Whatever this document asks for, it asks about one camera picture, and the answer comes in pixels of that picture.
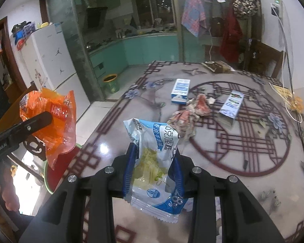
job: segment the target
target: white refrigerator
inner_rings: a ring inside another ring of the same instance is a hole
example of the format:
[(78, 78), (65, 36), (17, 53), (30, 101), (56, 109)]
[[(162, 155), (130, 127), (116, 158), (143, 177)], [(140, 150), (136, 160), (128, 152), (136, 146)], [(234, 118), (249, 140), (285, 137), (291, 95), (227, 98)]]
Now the white refrigerator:
[(36, 30), (27, 39), (21, 53), (38, 89), (44, 86), (62, 95), (74, 91), (78, 120), (90, 102), (73, 66), (61, 24)]

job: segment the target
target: window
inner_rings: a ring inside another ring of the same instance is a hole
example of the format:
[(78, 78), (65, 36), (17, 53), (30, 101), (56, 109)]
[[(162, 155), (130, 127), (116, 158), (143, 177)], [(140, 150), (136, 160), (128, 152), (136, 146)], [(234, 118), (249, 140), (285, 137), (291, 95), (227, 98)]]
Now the window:
[(141, 27), (151, 28), (174, 23), (172, 0), (135, 0)]

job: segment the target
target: leopard print bag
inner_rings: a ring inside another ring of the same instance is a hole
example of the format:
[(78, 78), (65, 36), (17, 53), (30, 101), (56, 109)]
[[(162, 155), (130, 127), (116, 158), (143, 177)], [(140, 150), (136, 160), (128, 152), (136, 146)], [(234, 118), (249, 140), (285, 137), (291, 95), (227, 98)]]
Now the leopard print bag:
[(255, 15), (259, 10), (258, 0), (233, 0), (233, 10), (237, 18), (246, 19)]

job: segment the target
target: dining table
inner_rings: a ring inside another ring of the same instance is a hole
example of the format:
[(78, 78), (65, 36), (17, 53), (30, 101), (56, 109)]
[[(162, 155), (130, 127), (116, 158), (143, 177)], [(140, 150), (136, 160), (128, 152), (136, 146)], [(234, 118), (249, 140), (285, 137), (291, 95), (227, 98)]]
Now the dining table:
[[(131, 142), (123, 121), (131, 118), (167, 122), (185, 105), (171, 102), (176, 79), (189, 79), (188, 99), (203, 93), (213, 100), (211, 113), (194, 122), (194, 135), (181, 138), (178, 150), (213, 176), (237, 176), (259, 201), (287, 242), (304, 228), (304, 123), (301, 131), (288, 115), (284, 100), (272, 77), (243, 70), (215, 74), (200, 63), (154, 61), (142, 77), (115, 103), (82, 149), (71, 161), (63, 178), (87, 177), (126, 154)], [(217, 114), (235, 90), (244, 94), (232, 126)], [(216, 200), (216, 242), (222, 242), (221, 206)], [(83, 223), (87, 241), (89, 205)], [(177, 223), (167, 223), (113, 198), (116, 240), (120, 243), (187, 242), (192, 223), (191, 201), (187, 201)]]

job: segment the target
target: silver bolt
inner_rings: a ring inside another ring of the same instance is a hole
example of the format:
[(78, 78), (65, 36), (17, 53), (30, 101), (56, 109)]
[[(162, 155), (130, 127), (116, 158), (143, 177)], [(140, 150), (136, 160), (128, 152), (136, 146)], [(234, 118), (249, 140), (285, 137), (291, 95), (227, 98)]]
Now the silver bolt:
[(202, 172), (202, 169), (200, 168), (200, 167), (194, 167), (193, 169), (192, 169), (192, 172), (194, 173), (194, 174), (200, 174), (201, 172)]
[(75, 182), (75, 180), (76, 180), (76, 176), (75, 176), (75, 175), (70, 175), (70, 176), (68, 177), (68, 181), (69, 181), (70, 183)]
[(112, 166), (107, 166), (106, 168), (105, 168), (105, 173), (106, 174), (111, 174), (111, 173), (113, 173), (114, 172), (114, 167), (112, 167)]
[(235, 175), (231, 175), (229, 177), (229, 181), (232, 182), (232, 183), (236, 183), (238, 181), (238, 178)]

